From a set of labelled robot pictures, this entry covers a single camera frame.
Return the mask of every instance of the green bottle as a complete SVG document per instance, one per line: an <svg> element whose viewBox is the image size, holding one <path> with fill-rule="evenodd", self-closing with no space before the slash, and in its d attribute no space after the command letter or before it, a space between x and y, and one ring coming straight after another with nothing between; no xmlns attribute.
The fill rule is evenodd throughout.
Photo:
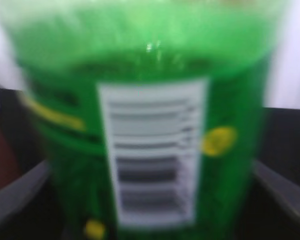
<svg viewBox="0 0 300 240"><path fill-rule="evenodd" d="M282 0L1 0L78 240L223 240Z"/></svg>

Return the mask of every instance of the yellow logo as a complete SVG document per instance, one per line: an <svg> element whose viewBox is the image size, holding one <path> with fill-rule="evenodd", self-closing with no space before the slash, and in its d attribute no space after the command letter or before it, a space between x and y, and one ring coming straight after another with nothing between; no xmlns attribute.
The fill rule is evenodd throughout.
<svg viewBox="0 0 300 240"><path fill-rule="evenodd" d="M101 240L105 231L105 225L96 220L88 220L84 229L85 235L92 240Z"/></svg>
<svg viewBox="0 0 300 240"><path fill-rule="evenodd" d="M201 150L209 157L219 157L230 150L237 141L237 137L237 131L233 127L213 128L203 138Z"/></svg>

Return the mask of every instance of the barcode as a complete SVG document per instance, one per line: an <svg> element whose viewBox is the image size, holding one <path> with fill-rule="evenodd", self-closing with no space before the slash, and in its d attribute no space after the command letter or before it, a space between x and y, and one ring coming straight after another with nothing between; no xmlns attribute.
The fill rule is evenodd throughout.
<svg viewBox="0 0 300 240"><path fill-rule="evenodd" d="M98 86L118 222L193 224L206 80Z"/></svg>

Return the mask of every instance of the white wall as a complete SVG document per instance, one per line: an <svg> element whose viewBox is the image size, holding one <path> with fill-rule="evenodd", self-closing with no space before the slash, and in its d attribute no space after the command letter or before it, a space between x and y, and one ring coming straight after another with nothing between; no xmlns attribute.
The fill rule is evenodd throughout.
<svg viewBox="0 0 300 240"><path fill-rule="evenodd" d="M269 76L265 105L273 108L300 109L300 0L292 0L280 39ZM0 86L7 89L23 88L20 71L11 59L8 43L1 28Z"/></svg>
<svg viewBox="0 0 300 240"><path fill-rule="evenodd" d="M21 79L20 70L12 60L9 43L0 27L0 87L21 90Z"/></svg>

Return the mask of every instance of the yellow stripe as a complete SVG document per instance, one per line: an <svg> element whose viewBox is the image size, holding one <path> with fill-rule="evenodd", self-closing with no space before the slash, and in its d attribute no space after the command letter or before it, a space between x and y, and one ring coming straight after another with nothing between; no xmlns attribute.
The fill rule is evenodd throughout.
<svg viewBox="0 0 300 240"><path fill-rule="evenodd" d="M20 94L21 100L23 103L29 107L33 112L37 115L45 118L48 121L54 122L56 124L65 125L67 127L84 131L85 130L85 123L79 117L71 116L65 113L61 113L50 109L35 100L25 96L24 94Z"/></svg>

